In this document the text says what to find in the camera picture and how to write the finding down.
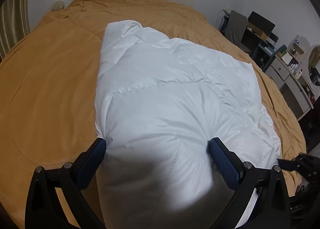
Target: mustard yellow comforter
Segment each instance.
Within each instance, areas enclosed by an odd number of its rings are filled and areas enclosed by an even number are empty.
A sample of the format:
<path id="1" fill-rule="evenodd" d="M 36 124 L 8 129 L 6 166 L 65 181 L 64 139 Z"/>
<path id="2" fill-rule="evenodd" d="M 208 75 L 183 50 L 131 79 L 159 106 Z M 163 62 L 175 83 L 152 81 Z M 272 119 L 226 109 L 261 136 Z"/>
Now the mustard yellow comforter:
<path id="1" fill-rule="evenodd" d="M 74 0 L 47 13 L 0 64 L 0 202 L 20 228 L 35 167 L 61 167 L 95 140 L 101 39 L 108 23 L 125 19 L 251 63 L 283 157 L 306 151 L 299 124 L 274 82 L 199 12 L 163 0 Z M 299 176 L 284 175 L 293 195 Z"/>

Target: bolt head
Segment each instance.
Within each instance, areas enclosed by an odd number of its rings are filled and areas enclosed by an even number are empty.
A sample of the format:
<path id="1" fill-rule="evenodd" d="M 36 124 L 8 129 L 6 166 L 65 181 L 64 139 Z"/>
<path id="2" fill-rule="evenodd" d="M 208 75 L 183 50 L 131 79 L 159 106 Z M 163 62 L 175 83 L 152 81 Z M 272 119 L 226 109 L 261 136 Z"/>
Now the bolt head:
<path id="1" fill-rule="evenodd" d="M 252 163 L 251 163 L 251 162 L 245 161 L 245 162 L 243 163 L 243 165 L 244 165 L 246 168 L 252 168 Z"/>
<path id="2" fill-rule="evenodd" d="M 35 172 L 36 172 L 36 173 L 39 173 L 40 171 L 42 171 L 42 167 L 41 167 L 41 166 L 36 167 Z"/>
<path id="3" fill-rule="evenodd" d="M 275 169 L 276 172 L 280 172 L 281 171 L 281 168 L 279 166 L 274 166 L 273 168 Z"/>
<path id="4" fill-rule="evenodd" d="M 64 168 L 71 168 L 71 166 L 72 166 L 72 162 L 66 162 L 66 163 L 63 165 Z"/>

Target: gray chair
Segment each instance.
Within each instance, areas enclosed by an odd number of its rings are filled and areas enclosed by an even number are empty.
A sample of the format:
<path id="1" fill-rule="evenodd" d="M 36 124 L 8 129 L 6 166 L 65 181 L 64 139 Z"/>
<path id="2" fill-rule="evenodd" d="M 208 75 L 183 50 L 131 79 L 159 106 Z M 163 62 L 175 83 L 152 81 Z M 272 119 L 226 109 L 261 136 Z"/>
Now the gray chair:
<path id="1" fill-rule="evenodd" d="M 242 36 L 248 25 L 248 18 L 236 11 L 231 11 L 224 36 L 245 53 L 251 50 L 241 43 Z"/>

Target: bottle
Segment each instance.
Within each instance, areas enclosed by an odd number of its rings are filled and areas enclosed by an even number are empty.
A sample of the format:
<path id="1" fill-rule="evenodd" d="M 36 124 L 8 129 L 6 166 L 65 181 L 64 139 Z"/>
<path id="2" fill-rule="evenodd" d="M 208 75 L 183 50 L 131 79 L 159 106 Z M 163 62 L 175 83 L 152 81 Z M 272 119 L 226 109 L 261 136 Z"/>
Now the bottle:
<path id="1" fill-rule="evenodd" d="M 299 79 L 299 78 L 301 77 L 301 75 L 302 75 L 302 69 L 300 69 L 300 70 L 296 73 L 295 77 L 296 77 L 297 79 Z"/>
<path id="2" fill-rule="evenodd" d="M 294 64 L 294 63 L 292 63 L 291 66 L 290 66 L 290 70 L 291 70 L 292 73 L 293 73 L 293 69 L 294 69 L 295 66 L 296 66 L 296 64 Z"/>

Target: white duvet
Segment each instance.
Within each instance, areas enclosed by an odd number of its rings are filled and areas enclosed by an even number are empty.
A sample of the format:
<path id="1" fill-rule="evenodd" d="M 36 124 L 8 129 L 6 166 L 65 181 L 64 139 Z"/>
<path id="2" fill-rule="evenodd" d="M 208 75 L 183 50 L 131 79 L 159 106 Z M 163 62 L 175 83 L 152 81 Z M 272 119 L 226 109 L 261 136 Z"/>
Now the white duvet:
<path id="1" fill-rule="evenodd" d="M 210 227 L 234 193 L 207 152 L 213 137 L 256 167 L 280 157 L 251 64 L 132 20 L 105 30 L 95 108 L 110 229 Z"/>

